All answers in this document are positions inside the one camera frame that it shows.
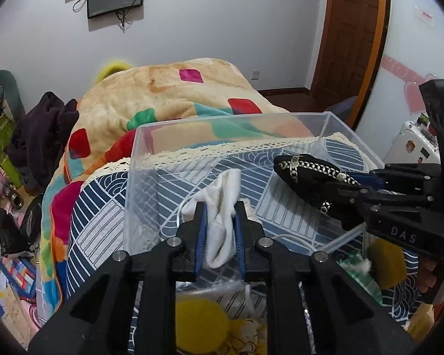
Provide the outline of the right hand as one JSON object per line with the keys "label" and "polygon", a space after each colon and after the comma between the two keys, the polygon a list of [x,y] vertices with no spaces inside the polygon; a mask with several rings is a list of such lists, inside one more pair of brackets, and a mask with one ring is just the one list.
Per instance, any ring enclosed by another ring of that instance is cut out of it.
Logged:
{"label": "right hand", "polygon": [[421,293],[426,293],[433,288],[436,283],[436,276],[433,273],[436,263],[427,257],[419,257],[419,266],[416,277],[416,286]]}

